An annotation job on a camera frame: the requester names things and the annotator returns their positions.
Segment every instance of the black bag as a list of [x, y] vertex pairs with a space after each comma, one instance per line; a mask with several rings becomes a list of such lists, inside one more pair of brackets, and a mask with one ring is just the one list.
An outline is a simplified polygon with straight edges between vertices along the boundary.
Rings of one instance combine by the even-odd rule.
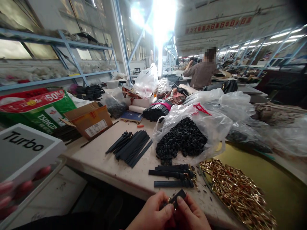
[[238, 90], [238, 85], [236, 80], [228, 80], [228, 81], [223, 81], [220, 83], [216, 83], [213, 85], [208, 85], [205, 86], [202, 90], [203, 91], [210, 91], [213, 89], [218, 89], [221, 88], [223, 90], [223, 92], [226, 93], [231, 93], [231, 92], [235, 92]]

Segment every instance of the workbench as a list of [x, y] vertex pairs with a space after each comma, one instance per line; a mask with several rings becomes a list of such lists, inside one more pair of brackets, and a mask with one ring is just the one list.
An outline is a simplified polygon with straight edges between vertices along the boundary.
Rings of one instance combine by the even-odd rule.
[[[137, 128], [137, 125], [133, 122], [120, 120], [83, 148], [80, 147], [87, 142], [84, 137], [74, 141], [67, 146], [67, 151], [63, 154], [67, 158], [67, 165], [142, 200], [147, 200], [160, 189], [163, 189], [168, 196], [172, 196], [181, 188], [154, 188], [154, 181], [168, 179], [148, 175], [149, 169], [154, 170], [160, 164], [156, 158], [154, 145], [151, 145], [133, 169], [125, 162], [117, 161], [113, 153], [105, 154], [125, 131], [135, 133], [139, 130], [145, 130], [152, 137], [156, 122], [143, 119], [142, 124], [144, 125], [143, 128]], [[192, 195], [211, 224], [227, 229], [244, 229], [243, 225], [226, 212], [225, 207], [214, 198], [210, 190], [204, 186], [205, 182], [199, 175], [197, 175], [197, 184], [198, 188], [184, 188], [184, 190]]]

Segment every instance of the blue booklet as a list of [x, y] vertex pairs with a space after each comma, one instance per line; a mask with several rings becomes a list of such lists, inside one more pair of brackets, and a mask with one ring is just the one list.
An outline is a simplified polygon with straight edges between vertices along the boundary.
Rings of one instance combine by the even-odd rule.
[[143, 114], [127, 110], [126, 112], [124, 112], [123, 115], [121, 115], [120, 118], [121, 120], [141, 122], [141, 120], [143, 119]]

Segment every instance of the white box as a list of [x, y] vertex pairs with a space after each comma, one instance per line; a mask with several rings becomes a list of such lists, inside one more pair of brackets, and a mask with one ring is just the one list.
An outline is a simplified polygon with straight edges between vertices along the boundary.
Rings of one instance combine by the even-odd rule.
[[13, 181], [14, 188], [66, 150], [62, 140], [23, 124], [1, 131], [0, 146], [0, 182]]
[[152, 94], [149, 99], [133, 99], [132, 105], [148, 108], [155, 100], [157, 100], [157, 98]]

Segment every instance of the brown shirt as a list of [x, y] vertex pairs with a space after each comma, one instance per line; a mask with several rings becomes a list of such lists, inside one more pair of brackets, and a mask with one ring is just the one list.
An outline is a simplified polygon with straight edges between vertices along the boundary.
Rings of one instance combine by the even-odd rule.
[[204, 86], [211, 85], [211, 77], [219, 73], [214, 62], [200, 62], [183, 72], [185, 77], [192, 76], [190, 86], [201, 90]]

